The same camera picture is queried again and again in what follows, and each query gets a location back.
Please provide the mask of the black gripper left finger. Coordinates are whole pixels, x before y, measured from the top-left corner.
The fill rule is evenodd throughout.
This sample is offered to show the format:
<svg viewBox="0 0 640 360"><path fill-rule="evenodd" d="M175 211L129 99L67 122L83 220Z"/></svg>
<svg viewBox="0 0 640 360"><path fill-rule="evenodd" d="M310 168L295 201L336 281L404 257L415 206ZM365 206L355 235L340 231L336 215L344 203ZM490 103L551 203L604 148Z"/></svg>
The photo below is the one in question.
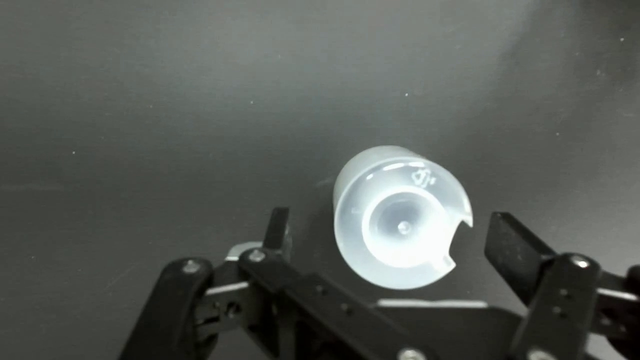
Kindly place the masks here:
<svg viewBox="0 0 640 360"><path fill-rule="evenodd" d="M119 360L206 360L245 329L272 360L394 360L401 332L319 273L288 261L288 207L267 235L214 265L179 257L159 275Z"/></svg>

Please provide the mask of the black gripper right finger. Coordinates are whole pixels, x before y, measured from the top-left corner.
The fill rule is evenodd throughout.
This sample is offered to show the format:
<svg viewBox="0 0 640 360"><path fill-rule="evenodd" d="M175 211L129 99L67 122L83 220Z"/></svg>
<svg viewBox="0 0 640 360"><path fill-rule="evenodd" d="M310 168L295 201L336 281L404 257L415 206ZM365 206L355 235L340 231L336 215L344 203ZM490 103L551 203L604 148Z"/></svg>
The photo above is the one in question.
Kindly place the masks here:
<svg viewBox="0 0 640 360"><path fill-rule="evenodd" d="M640 360L640 265L604 270L579 251L557 251L511 211L490 215L485 256L526 305L508 360L597 360L598 333Z"/></svg>

